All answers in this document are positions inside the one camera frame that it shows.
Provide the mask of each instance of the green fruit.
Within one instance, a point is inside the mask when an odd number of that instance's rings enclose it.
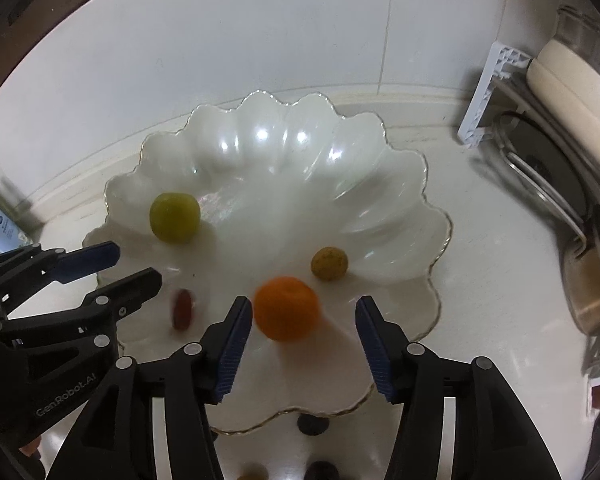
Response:
[[[186,193],[162,193],[149,209],[151,231],[168,244],[186,244],[200,225],[198,201]]]

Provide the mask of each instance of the orange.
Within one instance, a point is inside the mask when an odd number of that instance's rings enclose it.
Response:
[[[274,341],[303,338],[320,321],[318,296],[297,278],[273,278],[256,291],[253,319],[262,333]]]

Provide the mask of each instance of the wall tile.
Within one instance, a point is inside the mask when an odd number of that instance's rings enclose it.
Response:
[[[504,0],[392,0],[382,83],[470,89]]]
[[[554,33],[560,0],[507,0],[498,41],[536,56]]]
[[[0,88],[0,165],[28,196],[85,156],[254,89],[377,85],[389,0],[92,0]]]

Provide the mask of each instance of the brown fruit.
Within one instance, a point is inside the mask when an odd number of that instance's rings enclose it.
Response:
[[[311,259],[311,272],[319,280],[339,280],[349,268],[347,253],[337,247],[323,247]]]
[[[20,448],[20,452],[22,452],[26,456],[31,456],[38,450],[38,447],[40,446],[40,442],[42,442],[42,437],[37,436],[31,442],[29,442],[26,446],[22,446]]]
[[[173,300],[171,308],[171,325],[179,332],[191,326],[193,319],[193,296],[185,288],[181,288]]]

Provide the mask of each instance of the blue label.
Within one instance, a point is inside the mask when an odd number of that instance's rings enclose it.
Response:
[[[20,231],[7,215],[0,211],[0,253],[7,253],[30,243],[29,237]]]

